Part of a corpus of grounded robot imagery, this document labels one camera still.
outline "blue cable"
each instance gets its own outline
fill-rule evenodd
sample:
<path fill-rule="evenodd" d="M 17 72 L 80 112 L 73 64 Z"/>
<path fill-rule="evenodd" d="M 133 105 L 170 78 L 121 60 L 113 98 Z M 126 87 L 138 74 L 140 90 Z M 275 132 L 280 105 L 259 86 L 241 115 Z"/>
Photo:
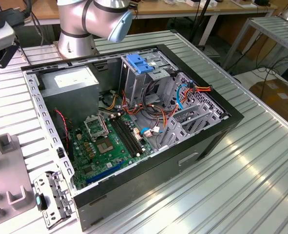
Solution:
<path fill-rule="evenodd" d="M 142 131 L 140 131 L 140 133 L 143 135 L 143 133 L 147 130 L 149 130 L 149 128 L 143 128 Z"/>
<path fill-rule="evenodd" d="M 181 102 L 180 102 L 180 100 L 179 100 L 179 90 L 180 90 L 182 87 L 187 87 L 187 85 L 186 85 L 186 84 L 181 84 L 181 85 L 178 87 L 177 92 L 176 92 L 176 101 L 177 101 L 178 106 L 179 106 L 181 109 L 183 109 L 183 106 L 182 106 L 182 104 L 181 104 Z"/>

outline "ram slot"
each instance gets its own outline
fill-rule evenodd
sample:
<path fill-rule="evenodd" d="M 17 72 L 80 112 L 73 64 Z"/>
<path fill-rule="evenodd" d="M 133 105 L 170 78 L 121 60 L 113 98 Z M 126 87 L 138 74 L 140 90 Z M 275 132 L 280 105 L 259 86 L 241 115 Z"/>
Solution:
<path fill-rule="evenodd" d="M 121 119 L 111 119 L 110 123 L 132 157 L 142 153 L 142 149 Z"/>

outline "metal workbench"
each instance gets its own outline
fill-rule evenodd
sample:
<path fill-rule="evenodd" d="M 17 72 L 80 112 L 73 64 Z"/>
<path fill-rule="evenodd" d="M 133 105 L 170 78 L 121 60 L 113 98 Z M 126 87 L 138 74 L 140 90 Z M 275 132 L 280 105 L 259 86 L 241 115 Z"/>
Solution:
<path fill-rule="evenodd" d="M 285 21 L 284 19 L 278 16 L 247 19 L 246 23 L 242 27 L 236 40 L 234 41 L 230 50 L 227 53 L 226 59 L 223 63 L 223 68 L 226 68 L 226 66 L 228 65 L 233 53 L 236 51 L 243 36 L 245 35 L 245 33 L 250 27 L 255 28 L 256 32 L 254 33 L 251 40 L 245 47 L 243 53 L 245 53 L 252 46 L 252 44 L 257 39 L 260 33 L 268 36 L 269 38 L 276 41 L 279 45 L 281 45 L 281 48 L 277 52 L 276 60 L 281 57 L 279 56 L 279 54 L 282 52 L 283 48 L 288 49 L 288 22 L 287 21 Z"/>
<path fill-rule="evenodd" d="M 86 233 L 288 233 L 288 123 L 179 34 L 96 40 L 100 52 L 164 43 L 245 118 L 205 159 L 97 223 Z M 26 48 L 30 61 L 60 59 L 54 46 Z M 56 169 L 19 68 L 17 54 L 0 75 L 0 133 L 19 137 L 31 181 Z M 33 208 L 0 225 L 0 233 L 46 233 Z M 80 233 L 75 217 L 53 233 Z"/>

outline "green motherboard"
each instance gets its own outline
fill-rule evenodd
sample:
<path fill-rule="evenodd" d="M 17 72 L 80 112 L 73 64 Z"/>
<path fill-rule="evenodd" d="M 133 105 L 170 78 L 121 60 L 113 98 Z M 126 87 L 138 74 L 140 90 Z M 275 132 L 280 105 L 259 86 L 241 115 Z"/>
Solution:
<path fill-rule="evenodd" d="M 136 128 L 136 126 L 130 116 L 125 114 L 120 118 L 135 139 L 133 128 Z M 108 135 L 105 137 L 91 138 L 90 133 L 94 134 L 101 130 L 97 121 L 93 121 L 92 125 L 89 123 L 90 132 L 88 132 L 85 124 L 69 131 L 74 152 L 71 163 L 75 170 L 74 184 L 77 189 L 82 189 L 88 184 L 120 168 L 136 163 L 153 153 L 150 144 L 145 139 L 142 139 L 138 142 L 138 145 L 144 149 L 143 153 L 140 156 L 132 156 L 117 131 L 111 125 L 109 118 L 105 119 L 104 122 L 108 129 Z"/>

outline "blue drive bay latch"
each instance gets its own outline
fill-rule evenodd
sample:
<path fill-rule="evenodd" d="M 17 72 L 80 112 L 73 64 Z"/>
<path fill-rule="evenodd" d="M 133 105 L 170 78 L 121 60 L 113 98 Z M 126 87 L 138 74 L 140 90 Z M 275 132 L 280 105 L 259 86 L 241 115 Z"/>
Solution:
<path fill-rule="evenodd" d="M 151 72 L 154 70 L 153 67 L 149 66 L 145 59 L 139 55 L 127 55 L 128 62 L 136 69 L 140 74 Z"/>

